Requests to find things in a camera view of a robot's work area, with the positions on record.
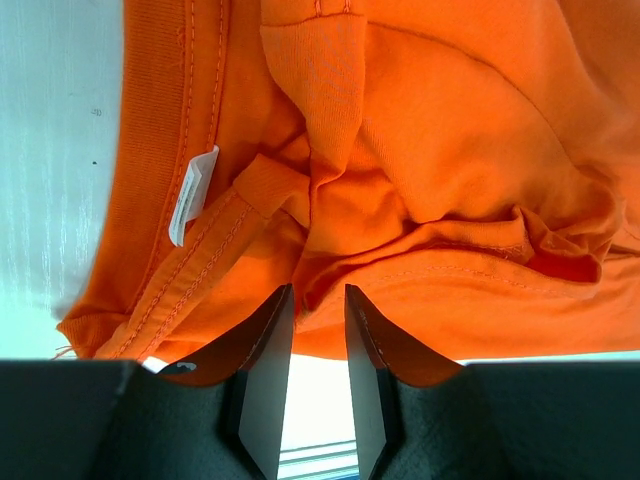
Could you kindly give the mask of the orange t shirt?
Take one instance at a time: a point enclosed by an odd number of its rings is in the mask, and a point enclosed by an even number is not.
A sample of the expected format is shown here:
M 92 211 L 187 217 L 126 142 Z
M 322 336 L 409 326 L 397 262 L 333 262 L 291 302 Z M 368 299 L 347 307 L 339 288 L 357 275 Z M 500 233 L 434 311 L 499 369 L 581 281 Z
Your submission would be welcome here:
M 294 290 L 455 360 L 639 346 L 635 1 L 128 1 L 82 359 L 173 362 Z

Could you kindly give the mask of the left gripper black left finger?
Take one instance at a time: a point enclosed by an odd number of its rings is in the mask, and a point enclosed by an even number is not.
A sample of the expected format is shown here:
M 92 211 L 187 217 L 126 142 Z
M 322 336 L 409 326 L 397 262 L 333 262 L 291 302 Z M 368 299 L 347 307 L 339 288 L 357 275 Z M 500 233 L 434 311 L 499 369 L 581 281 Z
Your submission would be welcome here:
M 5 479 L 273 479 L 293 336 L 278 287 L 221 337 L 151 372 L 127 360 L 5 360 Z

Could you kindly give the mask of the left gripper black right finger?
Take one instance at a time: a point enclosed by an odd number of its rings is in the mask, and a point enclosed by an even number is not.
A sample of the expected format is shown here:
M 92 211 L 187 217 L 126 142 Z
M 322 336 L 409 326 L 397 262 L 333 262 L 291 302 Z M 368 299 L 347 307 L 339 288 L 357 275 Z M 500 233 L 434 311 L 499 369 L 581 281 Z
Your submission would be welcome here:
M 353 285 L 345 334 L 364 479 L 635 479 L 635 361 L 459 364 Z

